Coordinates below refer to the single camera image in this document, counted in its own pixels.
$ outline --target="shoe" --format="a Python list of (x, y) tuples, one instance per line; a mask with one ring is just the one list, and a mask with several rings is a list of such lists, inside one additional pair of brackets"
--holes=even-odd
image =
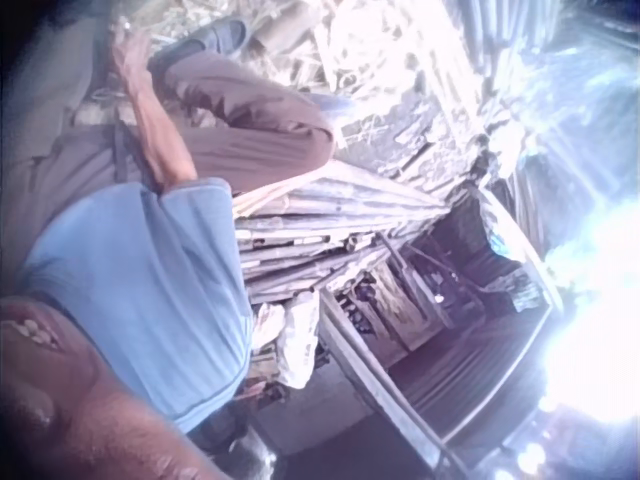
[(240, 52), (249, 40), (249, 27), (240, 18), (224, 17), (199, 28), (188, 37), (162, 49), (149, 61), (149, 71), (156, 87), (167, 70), (193, 54), (212, 50), (230, 57)]

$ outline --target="sleeve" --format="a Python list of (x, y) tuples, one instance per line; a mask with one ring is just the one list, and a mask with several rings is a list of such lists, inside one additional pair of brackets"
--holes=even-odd
[(160, 196), (160, 204), (196, 268), (229, 288), (241, 313), (250, 316), (229, 184), (221, 178), (188, 182)]

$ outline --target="plastic bag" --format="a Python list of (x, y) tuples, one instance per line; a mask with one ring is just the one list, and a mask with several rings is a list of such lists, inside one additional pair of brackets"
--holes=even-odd
[(275, 340), (284, 328), (284, 307), (263, 303), (253, 328), (251, 349), (258, 350)]
[(285, 305), (285, 327), (278, 336), (278, 381), (291, 388), (305, 387), (315, 361), (320, 321), (320, 295), (305, 292)]

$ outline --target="stacked lumber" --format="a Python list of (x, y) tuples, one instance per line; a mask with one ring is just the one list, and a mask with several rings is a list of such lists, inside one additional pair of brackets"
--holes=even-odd
[(253, 304), (343, 288), (448, 212), (430, 195), (337, 160), (234, 200)]

